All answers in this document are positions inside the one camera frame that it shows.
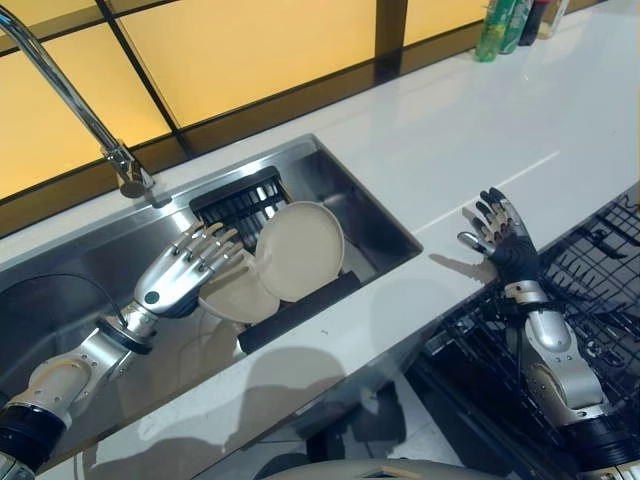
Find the dishwasher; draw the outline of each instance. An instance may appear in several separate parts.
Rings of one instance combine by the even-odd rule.
[[[616,413],[640,434],[640,211],[636,184],[540,253],[541,284],[563,305]],[[577,465],[507,348],[498,282],[443,315],[408,377],[449,406],[523,480],[575,478]]]

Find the stainless steel sink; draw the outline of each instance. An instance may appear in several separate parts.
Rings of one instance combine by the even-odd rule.
[[[93,278],[120,304],[126,304],[148,264],[195,220],[189,207],[192,200],[268,166],[278,170],[293,200],[322,202],[336,215],[347,240],[343,272],[356,279],[351,282],[355,288],[374,281],[422,250],[315,137],[305,136],[185,187],[162,209],[141,209],[1,272],[0,290],[38,274],[75,272]],[[296,310],[293,305],[287,312],[288,325],[295,326],[308,317],[309,311],[327,308],[353,289],[309,298],[314,304],[311,309]],[[26,387],[30,372],[40,362],[75,347],[94,328],[100,312],[106,311],[108,305],[101,295],[74,278],[32,280],[3,293],[0,403]],[[187,318],[163,319],[154,350],[134,362],[125,377],[105,387],[88,413],[74,422],[52,462],[239,360],[247,355],[241,344],[249,345],[245,350],[252,351],[261,339],[264,343],[281,334],[282,330],[270,328],[270,320],[244,331],[244,327],[220,321],[200,309]],[[239,335],[248,336],[250,341],[238,341]]]

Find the faucet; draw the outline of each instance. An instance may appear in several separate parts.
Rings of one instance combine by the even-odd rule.
[[[0,29],[15,41],[98,141],[102,155],[116,169],[120,192],[128,198],[138,198],[150,192],[154,184],[151,175],[125,144],[117,140],[100,121],[33,33],[2,5],[0,5]]]

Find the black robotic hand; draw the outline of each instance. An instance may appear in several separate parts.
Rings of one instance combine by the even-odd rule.
[[[484,215],[486,223],[473,217],[471,225],[477,235],[461,232],[458,240],[491,260],[506,285],[538,280],[538,252],[516,209],[493,187],[488,192],[482,191],[480,198],[484,203],[477,202],[476,208]]]

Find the robotic arm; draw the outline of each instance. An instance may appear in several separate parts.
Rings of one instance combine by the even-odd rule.
[[[242,248],[230,241],[235,229],[216,236],[221,228],[192,225],[144,272],[121,315],[101,318],[78,347],[34,370],[27,389],[0,410],[0,480],[33,479],[99,389],[151,351],[158,319],[193,311],[200,286]]]
[[[576,335],[538,283],[538,254],[520,216],[497,189],[471,220],[476,234],[458,240],[485,255],[505,284],[505,294],[526,317],[520,327],[527,386],[558,429],[582,471],[583,480],[640,480],[640,446],[620,425],[591,367],[578,351]],[[515,342],[510,342],[512,349]]]

